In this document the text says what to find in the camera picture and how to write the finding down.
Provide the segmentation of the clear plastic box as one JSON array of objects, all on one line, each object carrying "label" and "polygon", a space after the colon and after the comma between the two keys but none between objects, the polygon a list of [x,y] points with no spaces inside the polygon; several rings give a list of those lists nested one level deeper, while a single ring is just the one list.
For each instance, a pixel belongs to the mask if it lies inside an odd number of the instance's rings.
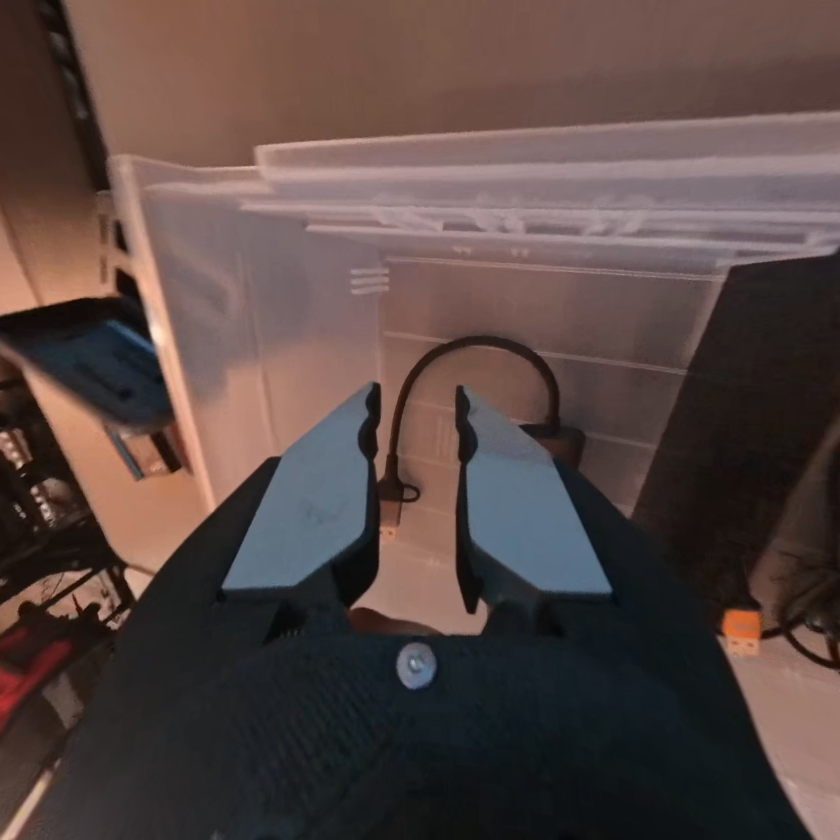
[{"label": "clear plastic box", "polygon": [[838,113],[268,144],[115,161],[211,502],[374,378],[487,332],[557,364],[593,477],[644,486],[736,266],[838,253]]}]

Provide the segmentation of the dark blue object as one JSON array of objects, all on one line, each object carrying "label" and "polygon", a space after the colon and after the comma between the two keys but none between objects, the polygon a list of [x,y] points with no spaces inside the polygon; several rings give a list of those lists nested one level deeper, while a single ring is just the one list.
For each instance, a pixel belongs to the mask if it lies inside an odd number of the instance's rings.
[{"label": "dark blue object", "polygon": [[136,480],[149,474],[129,441],[146,438],[166,475],[185,467],[175,412],[143,307],[132,296],[88,297],[4,314],[2,355],[95,415]]}]

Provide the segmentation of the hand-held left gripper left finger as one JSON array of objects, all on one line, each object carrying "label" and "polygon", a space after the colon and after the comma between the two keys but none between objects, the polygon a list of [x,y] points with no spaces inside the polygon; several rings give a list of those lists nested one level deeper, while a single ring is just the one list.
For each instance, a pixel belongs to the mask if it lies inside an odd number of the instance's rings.
[{"label": "hand-held left gripper left finger", "polygon": [[222,584],[226,596],[289,590],[369,544],[382,389],[368,382],[280,457]]}]

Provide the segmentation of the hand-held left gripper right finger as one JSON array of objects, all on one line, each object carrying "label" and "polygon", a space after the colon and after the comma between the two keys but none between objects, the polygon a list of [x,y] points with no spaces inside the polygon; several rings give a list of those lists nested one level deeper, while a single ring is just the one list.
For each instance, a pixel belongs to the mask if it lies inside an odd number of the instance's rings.
[{"label": "hand-held left gripper right finger", "polygon": [[613,588],[549,451],[464,385],[455,391],[456,578],[468,614],[608,601]]}]

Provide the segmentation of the black usb hub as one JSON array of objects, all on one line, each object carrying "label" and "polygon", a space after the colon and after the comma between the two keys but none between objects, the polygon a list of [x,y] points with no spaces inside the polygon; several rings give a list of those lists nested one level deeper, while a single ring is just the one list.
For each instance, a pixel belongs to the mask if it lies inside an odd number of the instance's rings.
[{"label": "black usb hub", "polygon": [[528,362],[539,374],[548,399],[547,415],[544,423],[523,424],[521,430],[545,448],[552,457],[559,459],[568,467],[578,469],[580,466],[585,447],[585,435],[581,430],[561,423],[560,386],[549,365],[541,356],[520,342],[488,334],[470,335],[439,344],[426,352],[408,372],[395,401],[384,472],[377,483],[381,536],[386,539],[393,539],[396,536],[403,507],[414,504],[422,496],[422,491],[418,487],[405,483],[400,477],[398,457],[404,412],[412,390],[422,374],[438,360],[449,354],[477,348],[516,355]]}]

